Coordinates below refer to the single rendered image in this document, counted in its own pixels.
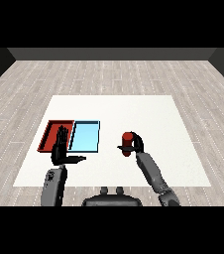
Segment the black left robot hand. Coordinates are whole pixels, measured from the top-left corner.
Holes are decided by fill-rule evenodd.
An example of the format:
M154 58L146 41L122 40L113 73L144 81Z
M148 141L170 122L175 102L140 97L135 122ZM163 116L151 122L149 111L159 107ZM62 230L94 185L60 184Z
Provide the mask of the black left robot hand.
M52 163L55 166L63 164L78 164L79 162L85 160L85 157L83 156L68 156L66 154L67 141L68 141L68 130L63 126L59 126L56 132L56 142L53 144L51 155Z

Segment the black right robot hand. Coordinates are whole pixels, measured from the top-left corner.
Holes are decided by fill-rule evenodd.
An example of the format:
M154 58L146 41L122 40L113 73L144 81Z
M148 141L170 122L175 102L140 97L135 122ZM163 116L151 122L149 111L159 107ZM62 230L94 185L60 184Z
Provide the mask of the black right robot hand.
M123 148L121 145L121 146L118 146L118 149L120 149L122 152L123 151L130 151L131 153L132 152L143 153L144 152L144 143L143 143L142 138L135 132L131 132L131 133L133 134L132 146Z

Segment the small red can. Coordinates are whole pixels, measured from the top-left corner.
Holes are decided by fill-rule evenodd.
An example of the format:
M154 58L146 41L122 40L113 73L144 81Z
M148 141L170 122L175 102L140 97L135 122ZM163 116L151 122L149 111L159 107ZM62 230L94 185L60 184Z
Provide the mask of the small red can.
M132 141L133 141L133 134L131 132L125 132L122 135L122 147L131 147L132 146ZM125 157L129 157L131 155L130 151L123 151L122 154Z

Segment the shallow red open box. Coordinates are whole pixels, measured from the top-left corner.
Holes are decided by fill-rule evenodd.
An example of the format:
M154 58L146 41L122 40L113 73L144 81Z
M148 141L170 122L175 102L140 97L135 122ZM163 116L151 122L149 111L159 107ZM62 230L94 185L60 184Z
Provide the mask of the shallow red open box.
M73 124L73 120L50 120L47 124L37 151L40 153L50 153L53 149L53 145L56 142L58 128L60 126L65 127L68 130L68 134L71 134Z

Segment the shallow light blue open box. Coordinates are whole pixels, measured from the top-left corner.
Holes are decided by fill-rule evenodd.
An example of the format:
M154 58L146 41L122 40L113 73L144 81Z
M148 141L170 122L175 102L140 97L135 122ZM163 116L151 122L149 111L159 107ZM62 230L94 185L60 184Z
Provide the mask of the shallow light blue open box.
M70 134L69 153L97 153L100 122L98 120L76 120Z

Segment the dark grey robot body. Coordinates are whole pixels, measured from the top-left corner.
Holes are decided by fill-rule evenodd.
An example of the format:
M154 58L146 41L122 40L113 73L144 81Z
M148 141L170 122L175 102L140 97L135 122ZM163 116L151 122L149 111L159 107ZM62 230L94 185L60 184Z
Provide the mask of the dark grey robot body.
M109 194L107 187L100 189L100 194L86 198L82 206L142 206L138 198L124 194L122 187L116 188L115 194Z

